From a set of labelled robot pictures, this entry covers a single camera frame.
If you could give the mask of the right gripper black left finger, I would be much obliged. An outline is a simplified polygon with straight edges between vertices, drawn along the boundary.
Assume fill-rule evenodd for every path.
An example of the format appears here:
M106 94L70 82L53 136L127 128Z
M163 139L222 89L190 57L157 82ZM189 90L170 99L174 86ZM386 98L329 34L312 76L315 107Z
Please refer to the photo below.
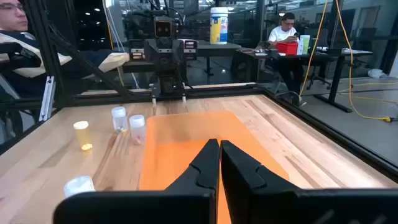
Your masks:
M210 139L165 190L85 192L60 202L54 223L216 223L220 147Z

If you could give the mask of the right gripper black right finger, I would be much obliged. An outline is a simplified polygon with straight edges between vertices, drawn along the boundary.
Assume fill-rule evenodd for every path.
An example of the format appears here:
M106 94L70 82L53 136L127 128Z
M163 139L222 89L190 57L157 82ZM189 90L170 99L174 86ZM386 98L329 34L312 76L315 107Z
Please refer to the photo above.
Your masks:
M396 189L301 189L229 141L221 172L232 223L397 223Z

